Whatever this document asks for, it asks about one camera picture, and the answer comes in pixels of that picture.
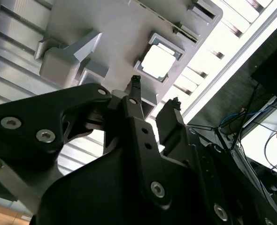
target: blue cable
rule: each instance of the blue cable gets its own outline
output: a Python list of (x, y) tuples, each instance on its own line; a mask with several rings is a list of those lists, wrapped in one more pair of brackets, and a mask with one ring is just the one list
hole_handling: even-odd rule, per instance
[[(252, 115), (255, 115), (255, 114), (257, 114), (257, 113), (263, 113), (263, 112), (265, 112), (265, 111), (267, 111), (267, 110), (269, 110), (271, 108), (271, 106), (269, 105), (266, 109), (264, 109), (264, 110), (260, 110), (260, 111), (257, 111), (257, 112), (251, 112), (251, 113), (248, 113), (247, 115), (248, 116), (252, 116)], [(219, 126), (221, 126), (228, 118), (230, 118), (230, 117), (234, 117), (234, 116), (238, 116), (239, 115), (239, 113), (234, 113), (234, 114), (231, 114), (231, 115), (228, 115), (228, 116), (226, 116), (222, 121), (221, 121), (221, 123), (220, 123), (220, 125)]]

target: metal pin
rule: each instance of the metal pin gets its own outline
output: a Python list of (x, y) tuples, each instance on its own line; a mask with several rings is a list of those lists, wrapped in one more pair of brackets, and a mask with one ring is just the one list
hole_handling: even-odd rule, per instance
[(134, 100), (134, 99), (132, 99), (132, 98), (130, 98), (129, 101), (130, 101), (132, 104), (137, 104), (137, 101)]
[(106, 91), (102, 90), (102, 89), (98, 89), (98, 92), (101, 94), (101, 95), (106, 95)]

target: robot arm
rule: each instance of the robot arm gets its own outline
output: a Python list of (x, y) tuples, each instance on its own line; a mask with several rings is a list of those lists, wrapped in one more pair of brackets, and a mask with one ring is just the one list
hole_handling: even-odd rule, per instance
[[(153, 130), (140, 81), (122, 99), (86, 84), (0, 105), (0, 182), (33, 213), (31, 225), (277, 225), (277, 206), (237, 150), (204, 146), (177, 99)], [(67, 176), (64, 144), (105, 131), (104, 155)]]

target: black mechanical linkage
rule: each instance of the black mechanical linkage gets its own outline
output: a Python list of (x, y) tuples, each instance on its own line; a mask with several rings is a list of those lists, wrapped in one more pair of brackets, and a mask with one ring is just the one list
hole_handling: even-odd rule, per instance
[[(86, 84), (0, 105), (0, 182), (31, 225), (277, 225), (277, 206), (238, 149), (204, 146), (178, 99), (145, 121), (140, 81), (122, 99)], [(104, 155), (62, 176), (64, 144), (105, 131)]]

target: silver screw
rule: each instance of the silver screw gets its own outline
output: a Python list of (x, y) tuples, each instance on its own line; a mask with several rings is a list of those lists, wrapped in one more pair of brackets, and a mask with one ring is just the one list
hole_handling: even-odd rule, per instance
[(267, 225), (273, 225), (273, 223), (268, 218), (265, 218), (265, 222)]
[(37, 140), (44, 143), (53, 142), (55, 137), (55, 134), (51, 130), (42, 129), (36, 133)]
[(158, 198), (163, 198), (165, 196), (165, 189), (157, 181), (153, 181), (151, 183), (151, 190), (152, 190), (153, 194), (155, 194), (156, 197), (158, 197)]
[(101, 95), (106, 95), (106, 91), (102, 90), (102, 89), (98, 89), (98, 92), (101, 94)]
[(194, 131), (194, 129), (190, 128), (190, 131), (191, 131), (191, 133), (192, 133), (193, 135), (196, 134), (196, 132)]
[(215, 149), (217, 152), (222, 153), (221, 150), (220, 150), (216, 145), (214, 146), (214, 149)]
[(22, 122), (16, 117), (5, 117), (1, 120), (1, 125), (6, 129), (17, 129), (22, 125)]
[(217, 216), (224, 222), (226, 222), (228, 220), (228, 216), (225, 212), (225, 210), (218, 204), (214, 205), (214, 210), (215, 213), (217, 214)]
[(132, 98), (130, 98), (129, 101), (130, 101), (132, 104), (137, 104), (137, 101), (134, 100), (134, 99), (132, 99)]

